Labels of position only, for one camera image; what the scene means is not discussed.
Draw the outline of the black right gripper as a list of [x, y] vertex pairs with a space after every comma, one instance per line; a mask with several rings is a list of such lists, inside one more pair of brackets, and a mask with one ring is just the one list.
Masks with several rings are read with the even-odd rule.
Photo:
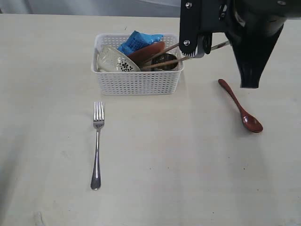
[[284, 7], [229, 7], [226, 36], [240, 73], [240, 87], [257, 89], [285, 23]]

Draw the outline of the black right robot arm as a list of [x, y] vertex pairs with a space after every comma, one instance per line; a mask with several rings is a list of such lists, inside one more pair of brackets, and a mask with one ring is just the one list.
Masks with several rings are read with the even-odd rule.
[[256, 89], [287, 19], [301, 16], [299, 0], [232, 0], [225, 33], [238, 65], [241, 87]]

